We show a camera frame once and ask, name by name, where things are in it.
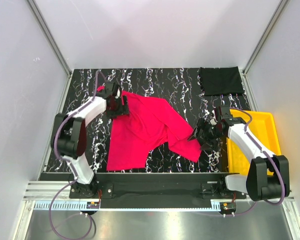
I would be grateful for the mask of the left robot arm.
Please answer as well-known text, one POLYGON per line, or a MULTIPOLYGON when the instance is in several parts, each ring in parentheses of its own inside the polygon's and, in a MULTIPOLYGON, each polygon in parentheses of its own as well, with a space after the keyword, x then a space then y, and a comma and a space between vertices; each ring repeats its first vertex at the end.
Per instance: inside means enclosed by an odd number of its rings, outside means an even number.
POLYGON ((110 119, 129 114, 128 99, 117 83, 107 83, 81 106, 54 118, 50 147, 58 160, 67 164, 74 180, 71 189, 87 198, 100 193, 97 178, 86 157, 87 126, 105 113, 110 119))

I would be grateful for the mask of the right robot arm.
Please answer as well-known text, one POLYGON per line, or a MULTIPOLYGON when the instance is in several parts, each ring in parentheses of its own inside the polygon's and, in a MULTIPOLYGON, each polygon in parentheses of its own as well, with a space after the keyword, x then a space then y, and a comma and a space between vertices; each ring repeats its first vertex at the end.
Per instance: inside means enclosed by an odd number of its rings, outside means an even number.
POLYGON ((233 141, 249 162, 247 175, 230 174, 224 177, 222 189, 241 192, 255 201, 265 201, 271 205, 280 205, 290 194, 289 162, 284 155, 277 155, 252 133, 249 120, 231 114, 232 107, 214 108, 216 124, 200 118, 188 137, 188 141, 197 140, 201 150, 213 150, 221 137, 233 141))

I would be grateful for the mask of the pink t shirt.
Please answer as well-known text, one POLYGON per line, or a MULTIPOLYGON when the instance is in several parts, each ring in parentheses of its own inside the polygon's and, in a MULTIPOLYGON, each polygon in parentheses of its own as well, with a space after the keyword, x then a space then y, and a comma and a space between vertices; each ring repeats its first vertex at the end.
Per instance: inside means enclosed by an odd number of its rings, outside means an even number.
POLYGON ((144 168, 149 152, 164 143, 172 152, 198 162, 201 146, 188 139, 193 128, 165 99, 122 94, 127 97, 129 114, 112 121, 107 171, 144 168))

